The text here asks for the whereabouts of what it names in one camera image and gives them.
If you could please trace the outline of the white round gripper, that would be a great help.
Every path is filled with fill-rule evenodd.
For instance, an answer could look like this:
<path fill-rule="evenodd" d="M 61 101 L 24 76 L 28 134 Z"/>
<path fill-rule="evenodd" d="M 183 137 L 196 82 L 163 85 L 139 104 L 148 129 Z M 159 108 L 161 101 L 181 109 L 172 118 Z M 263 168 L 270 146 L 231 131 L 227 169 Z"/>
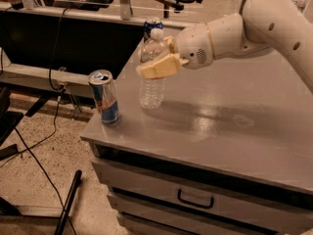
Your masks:
<path fill-rule="evenodd" d="M 163 40 L 170 53 L 177 53 L 141 64 L 136 68 L 141 77 L 159 79 L 176 74 L 182 67 L 197 70 L 213 62 L 213 47 L 205 23 L 184 28 L 175 39 L 173 36 L 166 36 Z"/>

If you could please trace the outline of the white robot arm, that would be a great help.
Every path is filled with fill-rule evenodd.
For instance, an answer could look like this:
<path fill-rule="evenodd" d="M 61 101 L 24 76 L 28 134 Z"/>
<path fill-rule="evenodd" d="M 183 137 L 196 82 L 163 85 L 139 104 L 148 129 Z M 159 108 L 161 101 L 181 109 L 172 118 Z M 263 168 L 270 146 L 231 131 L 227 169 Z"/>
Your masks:
<path fill-rule="evenodd" d="M 291 0 L 246 0 L 240 13 L 191 25 L 163 40 L 163 53 L 137 67 L 141 77 L 163 78 L 181 68 L 196 70 L 273 48 L 313 91 L 313 25 Z"/>

